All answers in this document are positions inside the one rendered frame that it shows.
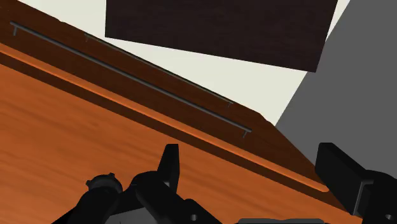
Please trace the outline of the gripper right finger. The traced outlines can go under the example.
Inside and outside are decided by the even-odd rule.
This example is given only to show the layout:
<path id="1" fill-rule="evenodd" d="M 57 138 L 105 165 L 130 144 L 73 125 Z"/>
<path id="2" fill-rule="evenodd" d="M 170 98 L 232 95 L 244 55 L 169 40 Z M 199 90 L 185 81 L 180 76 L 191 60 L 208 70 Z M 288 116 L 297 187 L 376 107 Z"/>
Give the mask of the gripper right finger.
<path id="1" fill-rule="evenodd" d="M 361 224 L 397 224 L 397 179 L 368 170 L 333 143 L 318 146 L 315 172 Z"/>

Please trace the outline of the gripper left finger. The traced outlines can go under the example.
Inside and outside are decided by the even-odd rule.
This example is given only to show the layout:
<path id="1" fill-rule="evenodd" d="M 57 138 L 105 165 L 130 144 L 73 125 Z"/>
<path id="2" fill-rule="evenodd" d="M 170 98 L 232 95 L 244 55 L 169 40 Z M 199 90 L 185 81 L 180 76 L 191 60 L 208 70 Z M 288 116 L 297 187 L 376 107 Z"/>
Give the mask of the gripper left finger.
<path id="1" fill-rule="evenodd" d="M 157 170 L 136 175 L 125 190 L 112 172 L 87 180 L 78 203 L 52 224 L 221 224 L 180 197 L 178 181 L 179 146 L 167 144 Z"/>

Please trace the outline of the orange-brown wooden chest of drawers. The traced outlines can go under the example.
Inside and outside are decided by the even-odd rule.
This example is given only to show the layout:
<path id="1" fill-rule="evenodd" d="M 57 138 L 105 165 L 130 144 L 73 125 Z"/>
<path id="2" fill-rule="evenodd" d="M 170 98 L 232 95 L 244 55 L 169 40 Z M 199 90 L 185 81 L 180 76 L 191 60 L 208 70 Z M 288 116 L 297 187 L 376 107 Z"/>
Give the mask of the orange-brown wooden chest of drawers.
<path id="1" fill-rule="evenodd" d="M 172 137 L 34 78 L 0 44 L 0 224 L 51 224 L 76 205 L 86 181 L 113 172 L 127 186 L 156 168 Z M 219 219 L 357 217 L 180 143 L 178 193 Z"/>

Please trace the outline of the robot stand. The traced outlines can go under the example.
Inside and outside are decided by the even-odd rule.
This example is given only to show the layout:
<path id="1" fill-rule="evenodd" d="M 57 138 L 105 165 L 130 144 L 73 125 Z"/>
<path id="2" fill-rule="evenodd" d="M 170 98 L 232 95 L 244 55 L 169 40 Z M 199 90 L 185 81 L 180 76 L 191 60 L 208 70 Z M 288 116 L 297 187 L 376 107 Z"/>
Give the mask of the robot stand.
<path id="1" fill-rule="evenodd" d="M 107 38 L 316 71 L 338 0 L 106 0 Z"/>

